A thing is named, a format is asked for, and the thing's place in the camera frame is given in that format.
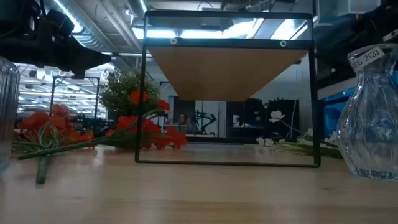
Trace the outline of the white artificial flower bunch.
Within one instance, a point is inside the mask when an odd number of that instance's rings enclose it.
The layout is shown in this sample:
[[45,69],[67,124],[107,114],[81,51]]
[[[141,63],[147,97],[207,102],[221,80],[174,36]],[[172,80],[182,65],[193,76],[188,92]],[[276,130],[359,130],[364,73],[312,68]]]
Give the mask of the white artificial flower bunch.
[[[294,128],[291,124],[284,121],[285,115],[281,111],[271,111],[269,121],[271,123],[281,123],[288,127],[289,131],[298,133],[298,137],[294,142],[288,141],[287,137],[280,138],[279,133],[274,133],[275,137],[256,138],[257,145],[254,147],[255,152],[264,153],[268,151],[270,154],[280,151],[288,152],[295,155],[314,156],[314,132],[312,128],[308,128],[306,132]],[[342,159],[338,146],[336,144],[336,131],[328,138],[320,140],[320,156],[334,159]]]

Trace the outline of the green potted plant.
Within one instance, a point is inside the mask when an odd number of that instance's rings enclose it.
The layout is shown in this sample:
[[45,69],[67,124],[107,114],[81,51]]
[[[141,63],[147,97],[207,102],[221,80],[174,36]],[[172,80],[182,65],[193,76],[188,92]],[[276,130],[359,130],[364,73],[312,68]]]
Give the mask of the green potted plant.
[[[120,116],[136,115],[139,105],[131,101],[131,93],[140,91],[141,69],[113,72],[108,75],[108,82],[101,86],[101,104],[108,111],[108,119],[116,121]],[[159,84],[145,78],[143,113],[157,108],[160,97]]]

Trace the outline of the person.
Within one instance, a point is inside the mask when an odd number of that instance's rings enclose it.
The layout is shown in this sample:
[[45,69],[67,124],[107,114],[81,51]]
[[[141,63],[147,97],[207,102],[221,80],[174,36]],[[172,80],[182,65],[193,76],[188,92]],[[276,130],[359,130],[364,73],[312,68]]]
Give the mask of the person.
[[180,114],[178,125],[182,127],[185,134],[195,134],[198,131],[195,120],[187,118],[185,113]]

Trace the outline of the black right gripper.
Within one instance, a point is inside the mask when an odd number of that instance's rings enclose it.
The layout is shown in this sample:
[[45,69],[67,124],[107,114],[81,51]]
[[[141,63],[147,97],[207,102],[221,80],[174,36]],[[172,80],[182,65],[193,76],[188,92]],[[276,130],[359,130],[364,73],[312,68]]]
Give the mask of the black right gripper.
[[398,44],[398,6],[379,6],[356,18],[331,18],[315,26],[315,56],[327,64],[348,64],[361,47]]

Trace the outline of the ribbed clear glass jar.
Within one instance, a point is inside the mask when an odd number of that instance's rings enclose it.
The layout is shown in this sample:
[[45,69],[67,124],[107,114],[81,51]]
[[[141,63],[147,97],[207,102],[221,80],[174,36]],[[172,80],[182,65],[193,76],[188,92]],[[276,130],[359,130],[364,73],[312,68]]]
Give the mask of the ribbed clear glass jar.
[[9,166],[19,96],[19,69],[0,56],[0,175]]

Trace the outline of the black metal frame wooden shelf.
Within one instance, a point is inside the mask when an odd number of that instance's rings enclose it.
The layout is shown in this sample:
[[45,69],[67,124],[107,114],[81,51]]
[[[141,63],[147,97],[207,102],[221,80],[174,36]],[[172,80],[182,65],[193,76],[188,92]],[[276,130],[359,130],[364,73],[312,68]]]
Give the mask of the black metal frame wooden shelf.
[[153,17],[219,17],[303,20],[307,40],[237,38],[143,38],[142,57],[157,62],[183,100],[244,101],[308,55],[312,123],[317,124],[318,88],[315,69],[313,14],[294,12],[233,12],[154,10],[144,14],[144,30]]

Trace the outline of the black background metal frame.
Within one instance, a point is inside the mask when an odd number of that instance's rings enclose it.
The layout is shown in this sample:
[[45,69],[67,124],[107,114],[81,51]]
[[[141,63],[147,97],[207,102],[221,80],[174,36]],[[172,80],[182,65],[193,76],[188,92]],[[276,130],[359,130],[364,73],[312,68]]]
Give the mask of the black background metal frame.
[[50,92],[50,107],[65,105],[71,115],[96,119],[100,98],[98,77],[54,76]]

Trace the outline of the curvy glass vase with label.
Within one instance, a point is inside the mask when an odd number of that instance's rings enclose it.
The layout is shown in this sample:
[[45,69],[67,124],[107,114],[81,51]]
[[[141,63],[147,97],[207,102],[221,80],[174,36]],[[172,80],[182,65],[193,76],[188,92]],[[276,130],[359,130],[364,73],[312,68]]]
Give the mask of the curvy glass vase with label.
[[347,59],[357,85],[338,120],[338,149],[352,174],[398,182],[398,44],[362,47]]

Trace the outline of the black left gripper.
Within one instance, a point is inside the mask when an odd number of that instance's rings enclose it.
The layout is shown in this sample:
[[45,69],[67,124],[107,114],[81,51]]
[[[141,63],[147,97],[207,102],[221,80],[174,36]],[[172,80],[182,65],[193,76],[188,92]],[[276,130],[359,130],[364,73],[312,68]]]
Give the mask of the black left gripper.
[[0,33],[0,56],[38,67],[52,66],[85,76],[87,70],[111,61],[109,55],[79,44],[72,37],[70,18],[54,9],[45,16],[24,19],[12,30]]

